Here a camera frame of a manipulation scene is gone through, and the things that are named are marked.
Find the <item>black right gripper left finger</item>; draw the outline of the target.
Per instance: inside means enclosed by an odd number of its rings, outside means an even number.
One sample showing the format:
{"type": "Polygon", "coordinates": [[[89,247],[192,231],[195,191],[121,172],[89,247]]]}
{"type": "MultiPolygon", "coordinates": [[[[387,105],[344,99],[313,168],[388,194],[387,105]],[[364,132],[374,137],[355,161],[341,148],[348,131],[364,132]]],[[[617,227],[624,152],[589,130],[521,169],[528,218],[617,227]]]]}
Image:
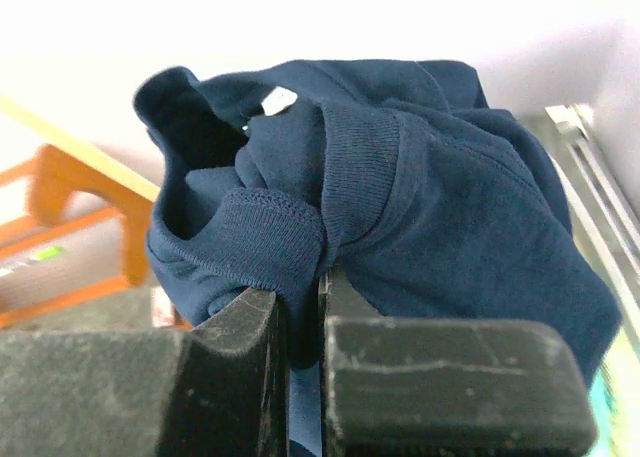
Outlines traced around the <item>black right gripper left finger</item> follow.
{"type": "Polygon", "coordinates": [[[249,289],[190,331],[5,332],[5,456],[285,456],[286,319],[249,289]]]}

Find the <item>navy blue t shirt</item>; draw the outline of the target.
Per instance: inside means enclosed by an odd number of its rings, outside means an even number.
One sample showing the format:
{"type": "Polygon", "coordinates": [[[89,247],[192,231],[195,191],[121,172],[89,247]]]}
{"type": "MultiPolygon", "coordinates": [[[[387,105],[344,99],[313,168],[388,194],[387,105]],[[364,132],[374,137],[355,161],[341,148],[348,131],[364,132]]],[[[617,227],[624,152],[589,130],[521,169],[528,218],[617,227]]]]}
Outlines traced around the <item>navy blue t shirt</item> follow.
{"type": "Polygon", "coordinates": [[[134,108],[164,156],[146,248],[178,312],[199,325],[249,287],[286,304],[293,455],[322,451],[312,296],[333,265],[385,316],[543,322],[593,381],[618,304],[574,244],[547,152],[472,67],[176,67],[134,108]]]}

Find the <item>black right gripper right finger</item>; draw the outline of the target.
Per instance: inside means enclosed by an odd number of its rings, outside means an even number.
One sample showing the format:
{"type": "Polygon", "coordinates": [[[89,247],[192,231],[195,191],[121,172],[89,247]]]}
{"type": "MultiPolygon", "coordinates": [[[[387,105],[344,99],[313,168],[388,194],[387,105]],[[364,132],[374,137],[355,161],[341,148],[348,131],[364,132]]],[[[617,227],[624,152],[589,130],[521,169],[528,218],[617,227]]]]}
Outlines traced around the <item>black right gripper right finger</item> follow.
{"type": "Polygon", "coordinates": [[[522,320],[385,317],[319,284],[327,456],[582,456],[598,431],[573,354],[522,320]]]}

